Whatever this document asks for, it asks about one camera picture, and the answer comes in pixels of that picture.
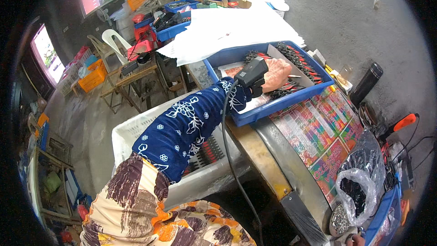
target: pink basket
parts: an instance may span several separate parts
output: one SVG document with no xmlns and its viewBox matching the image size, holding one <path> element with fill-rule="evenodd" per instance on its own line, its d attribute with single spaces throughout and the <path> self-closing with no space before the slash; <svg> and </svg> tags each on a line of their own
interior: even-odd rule
<svg viewBox="0 0 437 246">
<path fill-rule="evenodd" d="M 128 61 L 133 61 L 138 58 L 139 54 L 151 51 L 152 49 L 152 43 L 149 40 L 142 41 L 137 45 L 128 48 Z"/>
</svg>

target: red bag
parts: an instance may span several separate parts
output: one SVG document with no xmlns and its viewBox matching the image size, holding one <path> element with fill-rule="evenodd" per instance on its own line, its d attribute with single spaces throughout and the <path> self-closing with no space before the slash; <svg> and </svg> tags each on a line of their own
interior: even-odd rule
<svg viewBox="0 0 437 246">
<path fill-rule="evenodd" d="M 132 21 L 134 23 L 140 23 L 142 20 L 144 20 L 145 15 L 142 13 L 139 13 L 137 15 L 134 16 L 134 18 L 132 18 Z"/>
</svg>

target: green box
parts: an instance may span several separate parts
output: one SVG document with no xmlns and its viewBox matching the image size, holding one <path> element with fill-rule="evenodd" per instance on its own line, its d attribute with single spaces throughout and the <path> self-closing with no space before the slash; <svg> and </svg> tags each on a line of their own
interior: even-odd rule
<svg viewBox="0 0 437 246">
<path fill-rule="evenodd" d="M 217 8 L 217 3 L 211 2 L 209 5 L 205 5 L 203 3 L 197 3 L 197 8 Z"/>
</svg>

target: printed packaging sheet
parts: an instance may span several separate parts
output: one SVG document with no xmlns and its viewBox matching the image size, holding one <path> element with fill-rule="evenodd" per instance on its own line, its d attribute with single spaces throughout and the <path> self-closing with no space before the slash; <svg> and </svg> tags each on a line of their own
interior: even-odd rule
<svg viewBox="0 0 437 246">
<path fill-rule="evenodd" d="M 363 132 L 358 116 L 340 90 L 322 94 L 271 114 L 270 119 L 298 153 L 331 208 L 340 164 Z"/>
</svg>

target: clear plastic bag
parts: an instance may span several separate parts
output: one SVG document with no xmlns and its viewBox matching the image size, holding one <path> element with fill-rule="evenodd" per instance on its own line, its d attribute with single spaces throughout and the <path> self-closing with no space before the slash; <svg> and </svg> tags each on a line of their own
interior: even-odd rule
<svg viewBox="0 0 437 246">
<path fill-rule="evenodd" d="M 356 216 L 354 200 L 341 189 L 343 178 L 359 183 L 366 195 L 364 211 Z M 384 186 L 385 167 L 378 141 L 369 130 L 364 130 L 347 159 L 341 164 L 335 184 L 337 193 L 353 226 L 361 226 L 377 204 L 376 197 Z"/>
</svg>

